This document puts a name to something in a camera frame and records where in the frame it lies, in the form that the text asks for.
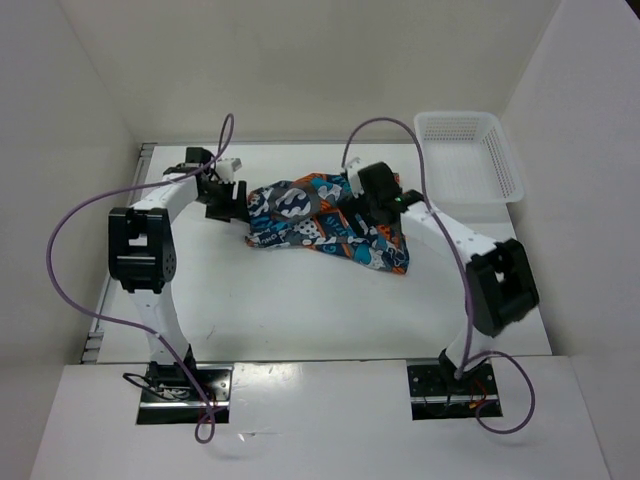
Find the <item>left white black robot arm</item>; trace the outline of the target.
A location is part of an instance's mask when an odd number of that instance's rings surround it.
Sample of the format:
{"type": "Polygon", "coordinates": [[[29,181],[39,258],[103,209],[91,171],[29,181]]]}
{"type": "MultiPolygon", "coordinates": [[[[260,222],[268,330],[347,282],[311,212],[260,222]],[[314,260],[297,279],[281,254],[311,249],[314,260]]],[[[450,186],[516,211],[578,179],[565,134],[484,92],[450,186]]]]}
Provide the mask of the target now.
{"type": "Polygon", "coordinates": [[[216,160],[202,147],[186,149],[185,160],[134,204],[114,208],[108,219],[109,273],[133,301],[150,349],[147,386],[185,400],[200,385],[192,347],[184,336],[171,282],[177,271],[172,223],[189,205],[205,206],[209,219],[248,221],[247,183],[236,181],[238,158],[216,160]]]}

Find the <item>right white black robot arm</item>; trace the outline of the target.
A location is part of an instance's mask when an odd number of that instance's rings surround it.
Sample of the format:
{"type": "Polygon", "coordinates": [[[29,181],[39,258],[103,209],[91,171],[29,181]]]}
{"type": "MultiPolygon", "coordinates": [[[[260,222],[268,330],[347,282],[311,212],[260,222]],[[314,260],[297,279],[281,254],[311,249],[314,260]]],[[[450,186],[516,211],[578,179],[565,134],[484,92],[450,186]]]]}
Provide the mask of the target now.
{"type": "Polygon", "coordinates": [[[539,304],[539,293],[524,246],[480,234],[429,204],[416,190],[404,191],[384,162],[366,165],[356,158],[343,176],[351,196],[346,206],[366,223],[397,227],[443,257],[462,274],[467,319],[438,357],[440,385],[460,393],[478,366],[492,354],[495,339],[539,304]]]}

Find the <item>colourful patterned shorts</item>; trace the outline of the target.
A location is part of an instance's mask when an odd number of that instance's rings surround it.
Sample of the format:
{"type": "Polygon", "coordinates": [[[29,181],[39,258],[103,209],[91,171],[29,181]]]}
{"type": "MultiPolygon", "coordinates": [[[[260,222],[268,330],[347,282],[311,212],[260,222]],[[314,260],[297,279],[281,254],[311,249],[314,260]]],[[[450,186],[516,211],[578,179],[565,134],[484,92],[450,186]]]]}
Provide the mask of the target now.
{"type": "Polygon", "coordinates": [[[404,275],[410,263],[405,236],[355,209],[348,180],[311,173],[280,180],[247,196],[252,248],[305,248],[349,259],[372,270],[404,275]]]}

